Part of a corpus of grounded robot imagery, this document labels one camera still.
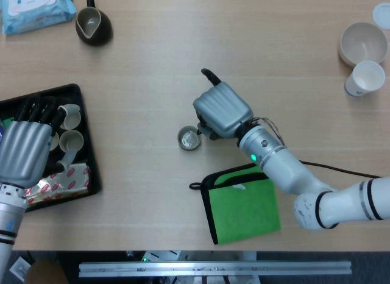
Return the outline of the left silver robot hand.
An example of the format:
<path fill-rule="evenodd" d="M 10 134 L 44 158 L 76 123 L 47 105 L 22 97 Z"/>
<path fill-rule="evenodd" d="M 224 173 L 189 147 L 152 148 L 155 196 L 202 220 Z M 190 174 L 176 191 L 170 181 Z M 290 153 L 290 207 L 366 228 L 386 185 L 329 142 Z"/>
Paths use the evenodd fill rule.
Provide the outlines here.
<path fill-rule="evenodd" d="M 48 165 L 52 139 L 68 116 L 69 98 L 36 95 L 19 107 L 1 139 L 1 183 L 30 188 L 49 174 L 62 172 L 74 161 L 71 148 L 54 165 Z"/>

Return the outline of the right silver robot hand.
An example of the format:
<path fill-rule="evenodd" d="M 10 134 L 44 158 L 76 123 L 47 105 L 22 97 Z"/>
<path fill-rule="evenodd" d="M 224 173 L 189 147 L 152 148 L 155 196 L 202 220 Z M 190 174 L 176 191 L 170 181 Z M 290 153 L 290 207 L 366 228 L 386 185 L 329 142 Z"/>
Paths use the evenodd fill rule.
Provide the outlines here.
<path fill-rule="evenodd" d="M 205 135 L 209 140 L 242 139 L 254 127 L 252 109 L 212 71 L 203 68 L 201 73 L 213 86 L 193 102 L 199 120 L 198 134 Z"/>

